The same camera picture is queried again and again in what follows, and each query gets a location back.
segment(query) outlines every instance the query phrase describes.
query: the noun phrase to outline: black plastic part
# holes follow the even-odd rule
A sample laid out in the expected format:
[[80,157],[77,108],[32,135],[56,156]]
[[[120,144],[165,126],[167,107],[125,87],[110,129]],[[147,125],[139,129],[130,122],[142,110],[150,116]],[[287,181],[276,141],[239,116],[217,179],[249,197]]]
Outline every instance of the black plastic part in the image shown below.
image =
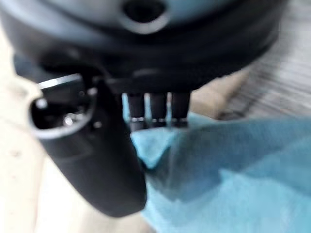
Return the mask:
[[17,54],[33,63],[108,72],[116,94],[189,92],[267,51],[287,2],[235,0],[150,35],[112,30],[113,25],[99,29],[37,0],[0,0],[0,16]]
[[41,89],[44,98],[48,102],[59,104],[70,103],[71,105],[77,105],[84,99],[84,96],[86,95],[86,90],[82,76],[80,74],[71,74],[69,76],[75,76],[76,79],[68,83],[63,83],[49,88]]
[[132,132],[143,130],[147,127],[145,122],[145,100],[144,94],[128,94],[128,105],[130,109],[130,128]]
[[122,111],[122,115],[123,115],[123,100],[122,100],[122,95],[116,95],[116,101],[117,101],[117,105],[120,108],[120,110]]
[[165,5],[159,0],[130,0],[124,4],[124,13],[138,23],[149,23],[160,17]]
[[128,94],[131,118],[145,117],[145,101],[143,94]]
[[17,75],[35,83],[41,83],[50,79],[60,78],[68,74],[62,72],[49,72],[42,66],[31,62],[29,59],[21,55],[14,54],[13,63]]
[[167,93],[150,94],[150,109],[153,127],[166,126]]
[[190,96],[190,93],[172,93],[172,122],[175,126],[187,125]]
[[50,128],[44,122],[47,110],[33,103],[30,123],[35,136],[77,191],[101,212],[122,217],[144,208],[145,179],[130,132],[114,107],[114,96],[106,92],[103,82],[98,87],[96,107],[91,106],[83,120]]

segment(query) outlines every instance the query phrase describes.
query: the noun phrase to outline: black plastic housing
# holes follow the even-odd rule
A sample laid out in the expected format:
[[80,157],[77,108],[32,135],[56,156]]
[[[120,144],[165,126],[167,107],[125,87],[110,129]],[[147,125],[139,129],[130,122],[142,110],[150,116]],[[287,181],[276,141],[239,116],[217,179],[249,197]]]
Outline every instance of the black plastic housing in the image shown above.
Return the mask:
[[108,99],[103,91],[92,101],[84,118],[71,126],[45,122],[48,114],[58,117],[57,108],[51,109],[54,105],[50,104],[40,109],[34,101],[30,126],[61,172],[88,202],[109,216],[122,217],[144,208],[145,178],[121,112],[99,101],[102,98]]
[[84,22],[38,0],[0,0],[17,54],[52,70],[93,67],[116,93],[189,92],[230,74],[276,40],[288,0],[233,0],[188,23],[141,35]]

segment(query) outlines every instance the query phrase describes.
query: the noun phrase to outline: floor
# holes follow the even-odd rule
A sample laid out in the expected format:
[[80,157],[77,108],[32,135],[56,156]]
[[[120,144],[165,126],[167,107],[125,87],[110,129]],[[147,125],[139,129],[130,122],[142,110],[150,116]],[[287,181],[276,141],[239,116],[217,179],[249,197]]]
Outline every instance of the floor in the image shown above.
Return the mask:
[[278,42],[253,65],[220,119],[311,115],[310,12],[310,0],[290,1]]

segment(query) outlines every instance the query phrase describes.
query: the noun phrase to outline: light blue fabric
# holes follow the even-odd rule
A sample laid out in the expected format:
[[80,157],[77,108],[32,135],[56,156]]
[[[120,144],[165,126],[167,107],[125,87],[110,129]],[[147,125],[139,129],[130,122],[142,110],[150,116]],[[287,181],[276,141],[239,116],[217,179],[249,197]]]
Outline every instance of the light blue fabric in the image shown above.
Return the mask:
[[311,232],[311,120],[215,122],[135,132],[142,212],[158,233]]

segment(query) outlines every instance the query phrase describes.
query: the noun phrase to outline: black leg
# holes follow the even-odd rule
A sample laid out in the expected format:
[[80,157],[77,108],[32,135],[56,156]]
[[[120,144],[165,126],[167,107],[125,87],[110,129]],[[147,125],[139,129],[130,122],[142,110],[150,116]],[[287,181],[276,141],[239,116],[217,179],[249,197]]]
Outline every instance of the black leg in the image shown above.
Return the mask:
[[116,101],[118,104],[118,107],[120,108],[122,114],[123,114],[123,102],[122,102],[122,95],[115,95],[116,96]]
[[176,127],[188,125],[190,96],[191,93],[172,93],[172,124]]
[[145,129],[146,122],[144,94],[128,94],[127,97],[131,117],[131,131],[134,132]]
[[150,108],[153,127],[166,126],[167,93],[150,94]]

